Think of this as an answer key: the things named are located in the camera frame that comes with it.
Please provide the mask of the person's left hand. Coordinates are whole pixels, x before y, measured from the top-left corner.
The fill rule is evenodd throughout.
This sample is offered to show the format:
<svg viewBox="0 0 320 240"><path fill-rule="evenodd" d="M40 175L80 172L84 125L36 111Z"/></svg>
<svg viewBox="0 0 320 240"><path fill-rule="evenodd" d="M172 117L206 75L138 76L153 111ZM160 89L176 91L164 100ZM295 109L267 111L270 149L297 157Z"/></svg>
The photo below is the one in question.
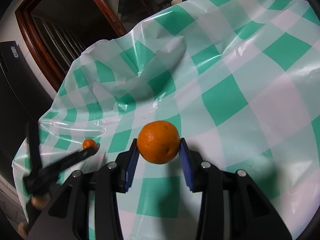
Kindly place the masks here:
<svg viewBox="0 0 320 240"><path fill-rule="evenodd" d="M29 223L19 223L17 227L18 234L22 239L27 239L29 231L35 224L42 210L47 206L51 199L51 195L46 193L42 196L32 196L26 205Z"/></svg>

